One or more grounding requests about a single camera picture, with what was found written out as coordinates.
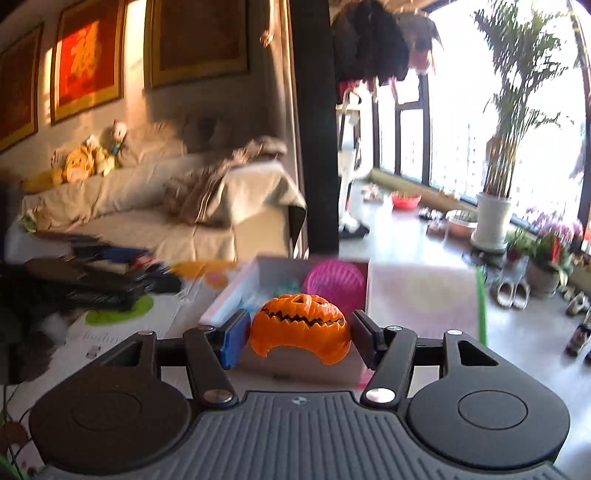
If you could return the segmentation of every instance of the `yellow stuffed toy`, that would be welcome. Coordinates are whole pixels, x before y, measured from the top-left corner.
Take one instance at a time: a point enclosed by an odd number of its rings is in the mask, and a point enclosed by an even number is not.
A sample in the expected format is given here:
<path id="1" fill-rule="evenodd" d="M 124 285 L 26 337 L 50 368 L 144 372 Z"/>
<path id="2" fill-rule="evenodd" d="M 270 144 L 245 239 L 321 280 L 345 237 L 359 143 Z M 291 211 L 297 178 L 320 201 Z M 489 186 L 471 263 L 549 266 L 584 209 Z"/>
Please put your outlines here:
<path id="1" fill-rule="evenodd" d="M 61 185 L 63 182 L 62 174 L 62 168 L 50 168 L 49 170 L 44 170 L 37 175 L 27 178 L 22 184 L 22 189 L 25 193 L 44 192 Z"/>
<path id="2" fill-rule="evenodd" d="M 68 183 L 86 180 L 95 173 L 95 159 L 86 145 L 70 152 L 66 158 L 63 179 Z"/>

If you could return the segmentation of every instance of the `black pillar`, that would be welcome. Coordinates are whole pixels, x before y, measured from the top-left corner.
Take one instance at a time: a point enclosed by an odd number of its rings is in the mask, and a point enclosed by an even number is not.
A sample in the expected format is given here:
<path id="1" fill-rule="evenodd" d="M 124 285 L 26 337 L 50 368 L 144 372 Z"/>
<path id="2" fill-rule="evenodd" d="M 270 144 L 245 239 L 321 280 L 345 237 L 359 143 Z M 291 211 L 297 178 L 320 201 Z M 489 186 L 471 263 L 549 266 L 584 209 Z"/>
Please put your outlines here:
<path id="1" fill-rule="evenodd" d="M 339 250 L 336 88 L 327 0 L 290 0 L 301 168 L 311 254 Z"/>

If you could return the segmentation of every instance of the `sofa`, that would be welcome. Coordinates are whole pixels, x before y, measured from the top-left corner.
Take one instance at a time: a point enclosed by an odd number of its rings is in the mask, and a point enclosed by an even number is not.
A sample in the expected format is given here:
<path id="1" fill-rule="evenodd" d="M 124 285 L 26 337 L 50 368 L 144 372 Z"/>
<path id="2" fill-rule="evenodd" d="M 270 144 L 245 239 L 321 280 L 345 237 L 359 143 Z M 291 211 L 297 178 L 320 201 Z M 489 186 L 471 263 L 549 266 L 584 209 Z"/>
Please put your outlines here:
<path id="1" fill-rule="evenodd" d="M 179 153 L 25 196 L 20 213 L 35 212 L 43 229 L 146 248 L 168 263 L 293 253 L 306 204 L 278 160 L 254 161 L 227 173 L 209 203 L 210 222 L 188 225 L 163 205 L 165 186 L 172 177 L 219 161 L 223 154 Z"/>

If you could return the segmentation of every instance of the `blue gripper pad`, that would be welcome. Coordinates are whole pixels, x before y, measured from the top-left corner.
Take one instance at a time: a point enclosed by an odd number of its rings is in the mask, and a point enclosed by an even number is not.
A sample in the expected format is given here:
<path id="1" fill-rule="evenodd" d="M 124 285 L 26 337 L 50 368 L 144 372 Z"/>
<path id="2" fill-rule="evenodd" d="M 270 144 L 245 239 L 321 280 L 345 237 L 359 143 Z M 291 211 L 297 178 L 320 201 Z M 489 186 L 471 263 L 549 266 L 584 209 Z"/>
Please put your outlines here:
<path id="1" fill-rule="evenodd" d="M 247 310 L 237 310 L 230 319 L 224 323 L 218 332 L 223 335 L 219 350 L 219 360 L 226 370 L 234 368 L 242 349 L 246 345 L 251 334 L 251 315 Z"/>

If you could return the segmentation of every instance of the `slipper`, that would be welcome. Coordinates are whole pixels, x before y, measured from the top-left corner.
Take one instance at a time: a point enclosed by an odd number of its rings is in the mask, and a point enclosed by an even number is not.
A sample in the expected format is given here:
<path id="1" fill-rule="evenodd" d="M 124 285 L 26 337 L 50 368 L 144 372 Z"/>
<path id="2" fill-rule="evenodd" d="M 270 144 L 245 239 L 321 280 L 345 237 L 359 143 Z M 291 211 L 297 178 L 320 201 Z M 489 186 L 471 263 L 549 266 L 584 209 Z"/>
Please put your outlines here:
<path id="1" fill-rule="evenodd" d="M 585 310 L 589 311 L 589 301 L 587 296 L 581 292 L 570 301 L 566 314 L 574 317 Z"/>
<path id="2" fill-rule="evenodd" d="M 591 329 L 589 325 L 585 324 L 585 322 L 581 323 L 581 325 L 579 325 L 574 331 L 573 336 L 570 338 L 569 343 L 566 346 L 566 352 L 569 355 L 577 356 L 590 338 Z"/>
<path id="3" fill-rule="evenodd" d="M 575 295 L 573 287 L 565 287 L 562 290 L 562 298 L 564 298 L 566 301 L 571 301 L 574 297 Z"/>
<path id="4" fill-rule="evenodd" d="M 530 286 L 525 280 L 519 280 L 513 291 L 513 306 L 517 310 L 523 310 L 527 307 L 527 302 L 530 300 Z"/>
<path id="5" fill-rule="evenodd" d="M 513 295 L 515 294 L 515 286 L 508 278 L 500 279 L 492 287 L 493 296 L 496 302 L 504 309 L 510 309 L 513 305 Z"/>

